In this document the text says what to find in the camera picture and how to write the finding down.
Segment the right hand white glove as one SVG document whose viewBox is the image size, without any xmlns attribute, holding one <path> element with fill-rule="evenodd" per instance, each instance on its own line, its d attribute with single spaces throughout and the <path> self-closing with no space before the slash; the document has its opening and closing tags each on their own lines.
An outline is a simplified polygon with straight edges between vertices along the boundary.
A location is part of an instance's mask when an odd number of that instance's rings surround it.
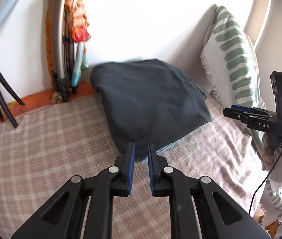
<svg viewBox="0 0 282 239">
<path fill-rule="evenodd" d="M 278 190 L 282 186 L 282 147 L 274 148 L 277 137 L 264 133 L 262 137 L 262 168 L 271 172 L 269 176 L 272 190 Z"/>
</svg>

